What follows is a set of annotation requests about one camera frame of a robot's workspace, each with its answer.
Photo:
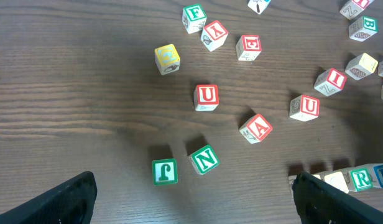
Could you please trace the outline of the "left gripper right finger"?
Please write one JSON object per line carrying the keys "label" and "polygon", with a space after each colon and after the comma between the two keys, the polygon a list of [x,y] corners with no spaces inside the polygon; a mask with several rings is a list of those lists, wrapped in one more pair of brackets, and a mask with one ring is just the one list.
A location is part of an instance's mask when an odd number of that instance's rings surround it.
{"label": "left gripper right finger", "polygon": [[383,212],[308,172],[297,175],[292,190],[302,224],[383,224]]}

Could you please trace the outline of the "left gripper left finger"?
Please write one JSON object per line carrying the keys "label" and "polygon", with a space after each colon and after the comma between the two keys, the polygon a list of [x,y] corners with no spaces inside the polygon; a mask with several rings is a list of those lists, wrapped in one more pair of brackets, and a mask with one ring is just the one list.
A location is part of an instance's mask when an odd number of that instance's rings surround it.
{"label": "left gripper left finger", "polygon": [[90,224],[97,193],[93,173],[85,171],[28,202],[0,214],[0,223]]}

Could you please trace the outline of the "yellow O wooden block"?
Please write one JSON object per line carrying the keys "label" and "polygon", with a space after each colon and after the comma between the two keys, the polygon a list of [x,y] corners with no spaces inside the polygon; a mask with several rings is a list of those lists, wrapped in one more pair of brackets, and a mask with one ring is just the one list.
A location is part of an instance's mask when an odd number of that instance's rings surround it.
{"label": "yellow O wooden block", "polygon": [[337,188],[338,190],[346,194],[349,193],[348,185],[341,171],[331,171],[331,172],[324,171],[324,172],[316,173],[313,176],[326,182],[327,184],[332,185],[333,187]]}

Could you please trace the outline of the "green R wooden block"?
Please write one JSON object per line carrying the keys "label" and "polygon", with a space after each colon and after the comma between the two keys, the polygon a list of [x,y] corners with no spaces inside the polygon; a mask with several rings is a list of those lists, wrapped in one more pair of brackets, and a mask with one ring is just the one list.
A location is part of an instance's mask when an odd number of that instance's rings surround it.
{"label": "green R wooden block", "polygon": [[359,192],[373,188],[372,179],[366,168],[348,168],[343,170],[349,191]]}

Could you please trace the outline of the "blue L wooden block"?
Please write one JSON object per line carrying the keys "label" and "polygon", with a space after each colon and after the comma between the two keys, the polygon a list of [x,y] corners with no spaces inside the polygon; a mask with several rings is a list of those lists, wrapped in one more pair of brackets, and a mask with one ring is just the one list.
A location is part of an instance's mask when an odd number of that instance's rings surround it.
{"label": "blue L wooden block", "polygon": [[383,189],[383,163],[367,164],[366,166],[369,171],[373,187]]}

